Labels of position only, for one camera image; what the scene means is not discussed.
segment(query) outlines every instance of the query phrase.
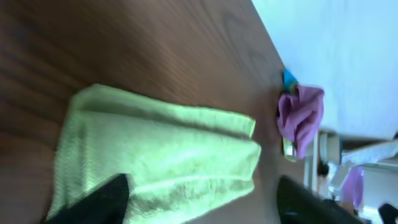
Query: wood grain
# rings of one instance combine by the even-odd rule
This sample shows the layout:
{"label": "wood grain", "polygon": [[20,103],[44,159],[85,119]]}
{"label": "wood grain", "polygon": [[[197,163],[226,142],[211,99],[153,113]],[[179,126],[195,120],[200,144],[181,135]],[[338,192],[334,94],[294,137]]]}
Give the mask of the wood grain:
{"label": "wood grain", "polygon": [[47,212],[68,100],[93,83],[255,117],[256,192],[194,223],[273,223],[283,69],[250,0],[1,1],[0,223]]}

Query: white wall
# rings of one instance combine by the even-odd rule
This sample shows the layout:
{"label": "white wall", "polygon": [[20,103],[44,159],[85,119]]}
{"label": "white wall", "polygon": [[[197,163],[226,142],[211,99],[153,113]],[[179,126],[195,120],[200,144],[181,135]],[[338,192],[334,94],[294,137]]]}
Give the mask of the white wall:
{"label": "white wall", "polygon": [[325,90],[322,127],[391,139],[398,130],[398,1],[252,0],[285,66]]}

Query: purple object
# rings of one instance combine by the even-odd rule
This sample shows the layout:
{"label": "purple object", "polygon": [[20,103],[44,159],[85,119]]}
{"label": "purple object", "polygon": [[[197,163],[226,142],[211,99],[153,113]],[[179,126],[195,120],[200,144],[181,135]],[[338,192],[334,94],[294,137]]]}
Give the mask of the purple object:
{"label": "purple object", "polygon": [[346,181],[343,184],[342,201],[353,203],[354,208],[361,206],[363,197],[363,169],[361,167],[351,168]]}
{"label": "purple object", "polygon": [[323,117],[323,95],[320,88],[295,86],[296,95],[284,93],[278,104],[277,124],[284,138],[292,141],[297,149],[297,158],[305,157]]}

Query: cleaning cloth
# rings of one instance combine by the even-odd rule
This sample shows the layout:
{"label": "cleaning cloth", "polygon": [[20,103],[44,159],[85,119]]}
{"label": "cleaning cloth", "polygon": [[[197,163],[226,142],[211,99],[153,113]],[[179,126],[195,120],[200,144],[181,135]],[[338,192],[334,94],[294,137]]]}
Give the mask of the cleaning cloth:
{"label": "cleaning cloth", "polygon": [[261,148],[245,115],[94,85],[71,102],[49,217],[127,174],[124,223],[183,223],[254,188]]}
{"label": "cleaning cloth", "polygon": [[297,158],[302,159],[322,121],[325,92],[300,84],[294,86],[294,92],[279,98],[277,125],[281,135],[294,143]]}

